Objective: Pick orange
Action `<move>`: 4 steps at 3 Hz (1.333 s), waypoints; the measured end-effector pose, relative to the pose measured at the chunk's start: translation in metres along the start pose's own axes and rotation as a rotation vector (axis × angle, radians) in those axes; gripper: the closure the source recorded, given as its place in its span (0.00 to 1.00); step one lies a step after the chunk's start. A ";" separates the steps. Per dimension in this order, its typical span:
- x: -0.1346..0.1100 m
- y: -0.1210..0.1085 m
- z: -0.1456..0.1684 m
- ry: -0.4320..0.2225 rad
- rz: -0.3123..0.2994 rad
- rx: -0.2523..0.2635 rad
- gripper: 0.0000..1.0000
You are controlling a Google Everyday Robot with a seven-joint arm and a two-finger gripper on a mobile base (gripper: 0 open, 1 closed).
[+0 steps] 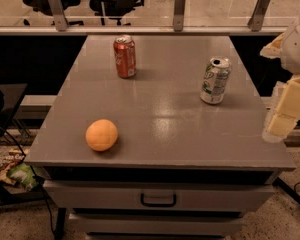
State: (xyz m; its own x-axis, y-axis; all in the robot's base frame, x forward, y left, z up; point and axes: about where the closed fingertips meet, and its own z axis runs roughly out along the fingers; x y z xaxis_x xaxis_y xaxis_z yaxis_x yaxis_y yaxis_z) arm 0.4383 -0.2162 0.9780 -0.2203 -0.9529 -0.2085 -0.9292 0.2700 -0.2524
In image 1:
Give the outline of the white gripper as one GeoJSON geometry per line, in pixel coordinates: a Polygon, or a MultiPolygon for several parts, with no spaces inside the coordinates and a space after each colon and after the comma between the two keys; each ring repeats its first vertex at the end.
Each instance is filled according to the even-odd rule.
{"type": "Polygon", "coordinates": [[[276,83],[265,119],[266,138],[286,138],[300,120],[300,14],[284,34],[261,49],[260,55],[268,59],[280,57],[284,69],[299,74],[287,83],[276,83]]]}

